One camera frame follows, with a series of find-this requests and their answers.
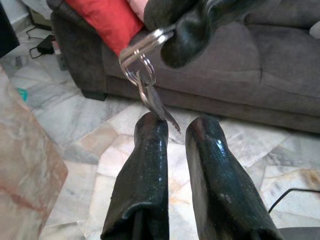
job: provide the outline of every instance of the sofa leg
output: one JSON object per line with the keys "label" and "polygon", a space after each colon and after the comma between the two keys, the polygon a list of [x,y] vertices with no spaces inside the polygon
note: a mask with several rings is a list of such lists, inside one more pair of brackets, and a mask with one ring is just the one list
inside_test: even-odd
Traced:
{"label": "sofa leg", "polygon": [[83,89],[81,89],[81,92],[86,99],[94,99],[98,101],[104,101],[108,95],[107,93],[104,93],[104,92],[89,91],[89,90],[83,90]]}

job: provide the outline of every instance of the gloved hand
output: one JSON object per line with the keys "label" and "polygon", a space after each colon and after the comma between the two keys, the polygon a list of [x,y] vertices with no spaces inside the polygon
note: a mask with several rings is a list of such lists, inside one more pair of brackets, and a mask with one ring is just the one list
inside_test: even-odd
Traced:
{"label": "gloved hand", "polygon": [[135,125],[134,150],[116,177],[102,240],[169,239],[168,124],[154,113]]}
{"label": "gloved hand", "polygon": [[161,49],[162,60],[180,68],[199,56],[216,29],[265,0],[148,0],[144,24],[148,30],[176,24],[174,36]]}
{"label": "gloved hand", "polygon": [[185,148],[200,240],[284,240],[216,119],[195,119]]}

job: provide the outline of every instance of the sofa arm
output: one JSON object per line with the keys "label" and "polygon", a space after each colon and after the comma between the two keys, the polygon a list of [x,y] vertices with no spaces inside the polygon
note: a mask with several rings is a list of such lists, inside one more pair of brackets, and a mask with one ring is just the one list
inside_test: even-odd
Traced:
{"label": "sofa arm", "polygon": [[65,0],[46,0],[49,8],[53,12],[64,18],[67,21],[70,21],[73,24],[76,24],[79,27],[86,29],[92,33],[97,33],[96,30],[89,24],[82,16],[80,16],[75,10],[73,10]]}
{"label": "sofa arm", "polygon": [[107,76],[102,60],[102,39],[65,18],[51,14],[54,36],[65,64],[78,88],[107,93]]}

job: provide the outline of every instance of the pink pillow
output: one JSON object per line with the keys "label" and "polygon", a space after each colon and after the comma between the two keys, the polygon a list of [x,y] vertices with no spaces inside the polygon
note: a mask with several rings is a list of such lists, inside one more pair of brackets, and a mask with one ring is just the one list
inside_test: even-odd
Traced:
{"label": "pink pillow", "polygon": [[91,26],[105,44],[119,56],[144,24],[127,0],[65,0]]}
{"label": "pink pillow", "polygon": [[147,4],[148,0],[127,0],[127,1],[130,4],[130,7],[135,12],[135,14],[143,22],[144,21],[145,7],[146,7],[146,4]]}

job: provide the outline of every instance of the power adapter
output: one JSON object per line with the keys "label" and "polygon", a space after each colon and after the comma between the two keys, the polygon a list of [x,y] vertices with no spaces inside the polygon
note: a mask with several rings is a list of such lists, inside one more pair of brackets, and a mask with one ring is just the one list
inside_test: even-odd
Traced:
{"label": "power adapter", "polygon": [[36,49],[41,54],[54,54],[54,48],[52,46],[52,42],[55,40],[55,37],[53,35],[47,36],[42,42],[36,46]]}

